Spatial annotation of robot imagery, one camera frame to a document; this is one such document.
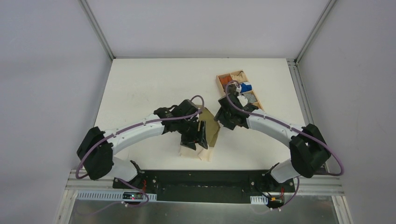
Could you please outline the olive and cream underwear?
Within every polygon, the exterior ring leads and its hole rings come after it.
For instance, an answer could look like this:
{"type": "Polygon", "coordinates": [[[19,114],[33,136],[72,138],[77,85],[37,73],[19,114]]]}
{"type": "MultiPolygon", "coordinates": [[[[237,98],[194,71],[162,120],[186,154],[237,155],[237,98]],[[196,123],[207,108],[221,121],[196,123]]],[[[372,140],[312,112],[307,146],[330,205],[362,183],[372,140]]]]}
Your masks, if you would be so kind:
{"type": "Polygon", "coordinates": [[[211,162],[213,152],[215,150],[215,144],[220,131],[220,125],[218,122],[214,121],[214,115],[206,107],[203,108],[198,120],[206,121],[206,139],[208,143],[208,149],[204,149],[199,144],[197,144],[196,151],[180,146],[179,155],[180,157],[184,158],[199,159],[201,161],[211,162]]]}

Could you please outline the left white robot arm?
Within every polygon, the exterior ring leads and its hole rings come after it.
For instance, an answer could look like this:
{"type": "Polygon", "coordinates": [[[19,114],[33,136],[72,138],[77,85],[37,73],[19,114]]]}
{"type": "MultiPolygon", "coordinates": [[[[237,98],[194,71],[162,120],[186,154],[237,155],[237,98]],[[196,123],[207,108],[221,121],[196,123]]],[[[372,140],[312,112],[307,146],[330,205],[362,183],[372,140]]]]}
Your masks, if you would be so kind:
{"type": "Polygon", "coordinates": [[[132,189],[142,184],[142,175],[133,161],[122,160],[116,154],[142,140],[178,132],[181,145],[196,149],[196,144],[208,148],[206,123],[199,120],[203,107],[195,105],[190,99],[179,105],[160,107],[144,119],[124,127],[100,130],[95,126],[87,132],[77,149],[80,163],[76,169],[76,178],[89,177],[98,180],[104,176],[122,179],[132,189]]]}

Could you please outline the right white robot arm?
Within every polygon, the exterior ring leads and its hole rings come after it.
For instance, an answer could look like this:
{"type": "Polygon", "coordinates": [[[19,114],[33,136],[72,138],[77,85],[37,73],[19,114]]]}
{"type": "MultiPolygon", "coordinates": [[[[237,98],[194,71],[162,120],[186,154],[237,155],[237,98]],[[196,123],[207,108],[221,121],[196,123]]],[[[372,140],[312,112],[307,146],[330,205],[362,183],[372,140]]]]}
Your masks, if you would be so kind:
{"type": "Polygon", "coordinates": [[[229,94],[218,100],[220,108],[215,120],[233,130],[236,126],[264,133],[281,142],[290,150],[290,159],[275,164],[263,175],[263,182],[271,191],[279,190],[284,182],[295,177],[311,178],[330,158],[323,146],[325,141],[319,129],[313,125],[293,126],[270,118],[259,107],[229,94]]]}

